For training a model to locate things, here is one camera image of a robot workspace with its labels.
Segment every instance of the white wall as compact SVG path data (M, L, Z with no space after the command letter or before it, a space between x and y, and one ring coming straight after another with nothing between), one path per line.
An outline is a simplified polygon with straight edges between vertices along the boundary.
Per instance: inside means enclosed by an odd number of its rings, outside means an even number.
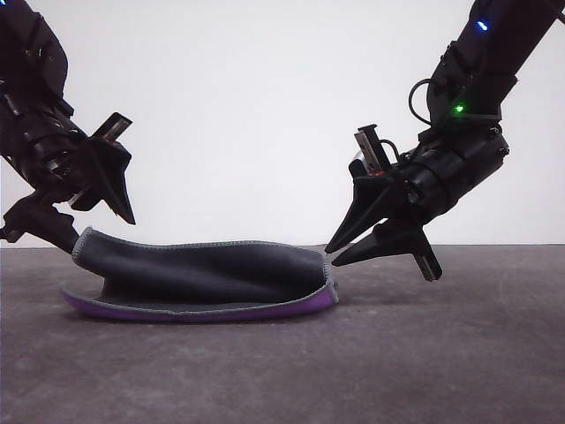
M101 205L78 214L78 229L163 244L311 244L329 240L350 204L359 126L416 144L425 126L408 91L431 75L472 1L29 3L70 58L75 122L92 132L114 110L135 121L121 141L138 225ZM429 225L433 243L565 242L564 42L555 26L520 72L504 105L512 155ZM27 193L4 166L3 211Z

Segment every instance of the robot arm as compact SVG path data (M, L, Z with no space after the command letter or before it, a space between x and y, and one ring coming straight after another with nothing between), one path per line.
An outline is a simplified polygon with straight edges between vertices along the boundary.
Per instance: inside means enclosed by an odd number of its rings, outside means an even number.
M34 188L6 213L0 239L28 232L70 252L73 218L53 207L65 201L90 210L104 200L134 223L124 179L131 155L117 142L132 121L115 113L91 137L71 121L66 55L25 1L0 0L0 37L0 155Z
M375 127L359 129L361 155L350 165L354 200L328 244L333 253L376 224L373 232L335 259L336 266L413 254L424 277L441 266L423 226L452 209L498 170L509 147L502 137L501 102L516 73L550 26L565 21L565 0L477 0L459 39L448 46L429 84L430 129L418 146L391 164Z

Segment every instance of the gray floor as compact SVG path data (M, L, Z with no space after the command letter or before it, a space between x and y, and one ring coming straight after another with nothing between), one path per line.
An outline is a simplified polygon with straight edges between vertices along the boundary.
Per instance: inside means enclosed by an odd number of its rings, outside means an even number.
M52 249L4 250L4 423L565 422L565 246L438 247L335 271L342 304L235 325L103 322Z

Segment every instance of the folded cloth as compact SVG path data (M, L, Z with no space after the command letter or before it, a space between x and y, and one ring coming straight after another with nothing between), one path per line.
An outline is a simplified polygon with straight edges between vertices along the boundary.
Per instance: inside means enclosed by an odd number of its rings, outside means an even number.
M104 277L64 299L92 316L149 322L229 322L309 314L338 302L320 252L259 241L150 246L86 229L72 258Z

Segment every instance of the black cable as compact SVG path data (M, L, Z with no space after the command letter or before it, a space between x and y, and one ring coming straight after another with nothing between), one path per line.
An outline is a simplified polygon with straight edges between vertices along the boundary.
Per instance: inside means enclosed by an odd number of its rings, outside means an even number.
M408 107L410 108L410 112L412 112L412 115L414 115L416 117L416 119L422 121L424 124L428 124L430 126L432 126L432 121L428 121L424 117L421 117L414 110L414 106L412 105L412 100L414 98L414 94L416 93L416 90L418 90L420 87L424 86L425 84L433 84L434 82L435 81L433 79L429 79L429 78L428 79L422 79L421 81L418 81L414 87L412 87L412 90L410 91L410 94L408 95Z
M387 144L387 145L389 145L390 147L392 147L393 152L395 152L396 161L397 161L397 162L400 162L400 161L401 161L400 153L398 153L398 148L396 147L396 144L395 144L395 143L393 143L393 142L390 141L390 140L379 140L379 143L381 143L381 144Z

